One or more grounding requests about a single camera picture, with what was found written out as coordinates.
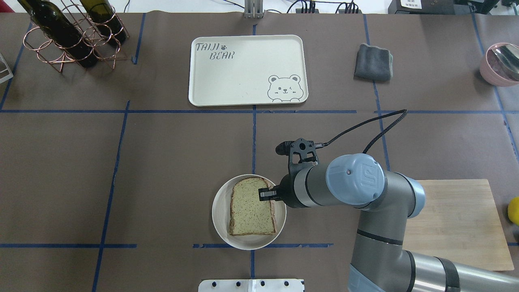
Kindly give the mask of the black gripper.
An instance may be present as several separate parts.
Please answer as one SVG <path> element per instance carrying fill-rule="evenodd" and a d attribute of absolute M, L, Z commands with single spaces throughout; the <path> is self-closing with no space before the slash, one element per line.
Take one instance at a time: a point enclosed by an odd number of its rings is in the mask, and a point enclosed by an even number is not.
<path fill-rule="evenodd" d="M 258 190 L 259 201 L 282 201 L 291 208 L 309 208 L 317 204 L 308 196 L 306 177 L 309 170 L 317 165 L 314 142 L 303 138 L 283 141 L 276 146 L 278 155 L 288 157 L 288 174 L 280 184 L 272 188 Z"/>

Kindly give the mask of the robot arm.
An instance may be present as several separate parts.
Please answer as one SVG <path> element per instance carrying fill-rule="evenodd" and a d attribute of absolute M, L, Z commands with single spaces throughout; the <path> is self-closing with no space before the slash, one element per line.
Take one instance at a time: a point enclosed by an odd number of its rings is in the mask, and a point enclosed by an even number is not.
<path fill-rule="evenodd" d="M 349 265 L 349 292 L 517 292 L 518 278 L 407 251 L 408 219 L 426 203 L 422 185 L 384 170 L 370 155 L 342 155 L 321 164 L 314 144 L 302 138 L 276 147 L 287 155 L 288 174 L 258 190 L 260 201 L 291 208 L 347 205 L 361 211 Z"/>

